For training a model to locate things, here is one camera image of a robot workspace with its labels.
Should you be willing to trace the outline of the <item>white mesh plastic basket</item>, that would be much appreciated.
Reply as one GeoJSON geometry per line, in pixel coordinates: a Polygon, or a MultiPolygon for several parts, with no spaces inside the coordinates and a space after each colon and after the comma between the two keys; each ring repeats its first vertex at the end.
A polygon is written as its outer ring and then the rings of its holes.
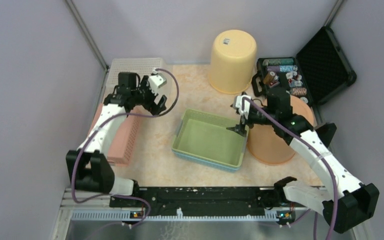
{"type": "Polygon", "coordinates": [[[150,75],[152,70],[156,68],[165,69],[170,72],[173,71],[173,67],[168,65],[164,59],[160,57],[113,59],[107,74],[102,99],[113,92],[114,87],[118,84],[118,75],[120,72],[137,73],[142,78],[144,75],[150,75]]]}

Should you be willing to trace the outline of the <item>orange capybara bucket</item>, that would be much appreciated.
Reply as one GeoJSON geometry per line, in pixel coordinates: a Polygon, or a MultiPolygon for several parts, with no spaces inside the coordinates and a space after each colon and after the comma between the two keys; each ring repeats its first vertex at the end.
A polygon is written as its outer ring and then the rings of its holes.
{"type": "MultiPolygon", "coordinates": [[[[312,109],[302,99],[292,96],[290,105],[293,113],[305,117],[312,126],[316,125],[312,109]]],[[[296,155],[296,152],[275,134],[270,125],[255,124],[249,130],[247,149],[260,162],[269,165],[286,163],[296,155]]]]}

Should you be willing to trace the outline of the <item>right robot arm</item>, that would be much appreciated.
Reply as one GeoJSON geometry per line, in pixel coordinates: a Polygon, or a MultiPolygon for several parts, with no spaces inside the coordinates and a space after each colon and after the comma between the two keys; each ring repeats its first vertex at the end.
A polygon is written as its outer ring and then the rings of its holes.
{"type": "Polygon", "coordinates": [[[324,129],[334,130],[335,124],[313,127],[304,116],[294,113],[291,95],[283,88],[273,88],[265,106],[258,106],[245,92],[237,95],[231,106],[240,117],[239,123],[231,127],[233,132],[245,136],[247,128],[255,125],[272,127],[326,188],[322,191],[286,177],[275,184],[273,200],[277,205],[294,202],[316,212],[329,224],[329,234],[342,234],[374,216],[379,189],[353,176],[328,149],[333,136],[324,129]]]}

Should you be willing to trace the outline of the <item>pink plastic basket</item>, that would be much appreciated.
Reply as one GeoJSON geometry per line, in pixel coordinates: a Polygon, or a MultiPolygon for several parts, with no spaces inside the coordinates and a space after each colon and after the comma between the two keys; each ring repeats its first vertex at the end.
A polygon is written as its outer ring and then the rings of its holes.
{"type": "Polygon", "coordinates": [[[132,158],[137,134],[142,119],[135,114],[140,111],[135,107],[131,115],[123,115],[110,120],[102,125],[110,117],[122,112],[116,104],[100,104],[95,112],[92,125],[89,129],[90,137],[94,131],[96,135],[92,137],[85,149],[85,153],[93,153],[98,150],[104,154],[111,166],[127,166],[132,158]]]}

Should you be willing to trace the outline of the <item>yellow capybara bucket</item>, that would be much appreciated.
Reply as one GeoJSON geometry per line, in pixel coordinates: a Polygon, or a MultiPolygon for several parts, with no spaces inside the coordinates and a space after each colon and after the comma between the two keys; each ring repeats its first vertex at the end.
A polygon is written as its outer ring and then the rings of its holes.
{"type": "Polygon", "coordinates": [[[239,29],[221,32],[212,44],[210,85],[224,94],[247,90],[251,85],[256,55],[256,40],[248,32],[239,29]]]}

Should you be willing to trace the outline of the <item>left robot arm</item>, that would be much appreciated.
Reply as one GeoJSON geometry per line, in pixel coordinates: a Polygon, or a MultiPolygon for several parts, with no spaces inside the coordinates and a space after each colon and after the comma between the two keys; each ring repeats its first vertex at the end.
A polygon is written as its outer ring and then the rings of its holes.
{"type": "Polygon", "coordinates": [[[66,164],[74,190],[121,195],[129,207],[140,202],[140,193],[132,179],[117,177],[108,162],[108,153],[119,127],[125,120],[138,116],[136,106],[151,117],[166,110],[167,97],[161,89],[167,84],[159,69],[139,77],[134,72],[120,72],[118,84],[105,97],[99,117],[85,141],[66,154],[66,164]]]}

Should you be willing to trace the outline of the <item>blue basket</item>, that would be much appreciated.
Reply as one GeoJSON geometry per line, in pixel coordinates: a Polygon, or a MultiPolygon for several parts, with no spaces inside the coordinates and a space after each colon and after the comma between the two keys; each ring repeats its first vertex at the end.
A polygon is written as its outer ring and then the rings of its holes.
{"type": "Polygon", "coordinates": [[[210,160],[201,159],[199,157],[195,157],[195,156],[192,156],[192,155],[186,154],[186,153],[181,153],[181,152],[178,152],[176,150],[172,150],[172,152],[177,158],[180,158],[180,159],[183,159],[183,160],[186,160],[189,162],[193,162],[196,164],[204,165],[207,167],[215,168],[215,169],[225,171],[225,172],[235,173],[236,171],[238,171],[241,168],[241,166],[232,167],[232,166],[227,166],[225,164],[216,163],[216,162],[213,162],[210,160]]]}

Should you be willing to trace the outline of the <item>green plastic basket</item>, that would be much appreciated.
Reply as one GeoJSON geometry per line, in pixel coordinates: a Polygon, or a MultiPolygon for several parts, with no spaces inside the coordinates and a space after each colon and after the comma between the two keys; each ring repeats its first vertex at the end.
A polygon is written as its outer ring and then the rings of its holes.
{"type": "Polygon", "coordinates": [[[171,149],[229,167],[241,167],[248,136],[226,129],[236,123],[228,117],[186,109],[171,149]]]}

